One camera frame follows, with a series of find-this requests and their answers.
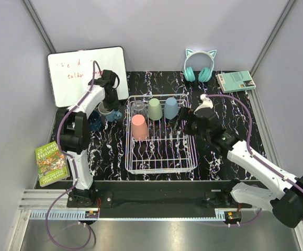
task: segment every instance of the green book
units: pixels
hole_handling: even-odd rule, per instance
[[[40,186],[45,187],[70,176],[65,156],[55,141],[35,150]]]
[[[252,90],[256,88],[248,71],[222,73],[216,75],[216,79],[218,80],[223,93]]]

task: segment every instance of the white wall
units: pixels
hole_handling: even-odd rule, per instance
[[[254,75],[285,170],[303,175],[303,1],[298,1]]]
[[[0,1],[0,250],[53,122],[48,53],[21,0]]]
[[[185,48],[217,49],[217,70],[250,70],[287,0],[31,2],[58,52],[121,45],[128,71],[173,71]]]

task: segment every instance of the dish rack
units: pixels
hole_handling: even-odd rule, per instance
[[[173,130],[175,122],[159,121],[147,118],[149,137],[145,141],[137,141],[131,133],[131,107],[137,101],[143,101],[148,107],[149,100],[157,98],[164,110],[165,101],[169,97],[177,99],[178,106],[190,107],[186,94],[167,95],[136,95],[130,96],[127,103],[127,133],[126,133],[126,170],[133,174],[161,174],[189,172],[197,167],[198,157],[193,136],[183,133],[185,122],[179,130]]]

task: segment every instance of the whiteboard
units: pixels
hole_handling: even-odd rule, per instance
[[[48,55],[53,96],[57,107],[71,106],[82,97],[92,80],[94,60],[98,62],[102,71],[111,70],[119,76],[120,85],[117,88],[119,100],[128,98],[122,47],[62,52]],[[100,72],[97,68],[95,71],[97,79]]]

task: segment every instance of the reflective metal surface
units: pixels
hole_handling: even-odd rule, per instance
[[[244,212],[244,221],[254,216]],[[87,229],[75,225],[61,231],[72,221],[50,221],[52,235],[59,243],[78,247],[88,237]],[[116,222],[98,221],[91,225],[96,235],[84,250],[300,250],[295,231],[279,223],[271,213],[263,212],[251,225],[215,227],[200,222]],[[44,221],[29,221],[22,251],[63,250],[48,240]]]

